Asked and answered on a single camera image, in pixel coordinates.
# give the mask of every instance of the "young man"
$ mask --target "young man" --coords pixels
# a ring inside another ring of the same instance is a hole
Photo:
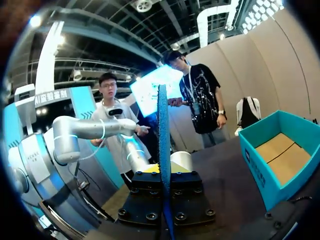
[[[107,121],[111,118],[108,117],[106,110],[108,108],[118,107],[123,110],[123,113],[117,116],[118,119],[131,119],[135,123],[138,122],[138,119],[132,112],[131,108],[127,104],[121,103],[115,98],[115,95],[117,93],[117,77],[114,74],[107,72],[99,78],[99,92],[102,93],[103,100],[101,106],[99,106],[92,114],[92,120],[97,121],[102,119],[103,121]],[[143,137],[149,133],[148,129],[150,129],[150,127],[140,126],[137,124],[135,132],[139,136]],[[133,137],[140,144],[146,158],[149,160],[151,158],[151,155],[146,146],[136,135],[134,135]],[[98,147],[102,141],[103,139],[93,139],[91,140],[91,143],[94,146]],[[135,173],[131,170],[129,163],[127,162],[127,156],[123,153],[124,146],[119,142],[117,136],[108,137],[105,140],[104,144],[108,147],[125,184],[130,189],[131,179]]]
[[[183,72],[179,86],[183,100],[171,99],[170,105],[189,106],[195,131],[202,135],[205,148],[226,140],[222,128],[227,122],[220,84],[203,65],[190,66],[178,51],[170,51],[164,56],[164,64]]]

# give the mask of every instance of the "glowing screen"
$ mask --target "glowing screen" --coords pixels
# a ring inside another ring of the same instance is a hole
[[[168,65],[161,66],[131,84],[130,88],[144,117],[157,111],[158,86],[166,85],[166,96],[182,97],[179,82],[183,77],[181,71]]]

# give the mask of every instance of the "blue cardboard box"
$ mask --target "blue cardboard box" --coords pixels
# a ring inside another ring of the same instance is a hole
[[[292,197],[320,162],[320,126],[288,112],[276,111],[239,138],[267,211]]]

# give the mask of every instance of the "table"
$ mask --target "table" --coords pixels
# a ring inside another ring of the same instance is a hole
[[[191,156],[193,169],[199,173],[202,179],[204,194],[216,212],[216,222],[206,226],[178,230],[176,232],[177,240],[198,240],[200,234],[201,240],[229,240],[243,225],[264,216],[266,208],[251,171],[243,159],[238,137],[195,152]],[[320,186],[319,167],[292,199],[301,196],[313,197],[318,186]],[[287,226],[282,228],[285,234],[300,219],[309,204],[308,200],[296,203],[296,211]],[[110,224],[107,227],[104,224],[99,230],[110,236],[109,230],[112,226]],[[169,239],[168,231],[165,228],[165,224],[163,224],[161,236],[157,239]],[[149,232],[143,232],[142,229],[134,232],[139,238],[149,234]],[[119,239],[120,234],[121,231],[115,234],[114,236],[117,236],[115,239]]]

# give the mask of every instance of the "white robotic arm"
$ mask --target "white robotic arm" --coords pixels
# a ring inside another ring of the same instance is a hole
[[[134,172],[145,169],[149,164],[145,153],[133,138],[136,123],[130,119],[112,119],[109,121],[95,121],[77,119],[70,116],[59,116],[52,124],[54,137],[54,157],[56,161],[65,165],[80,158],[80,139],[104,139],[120,135],[124,141],[126,159]]]

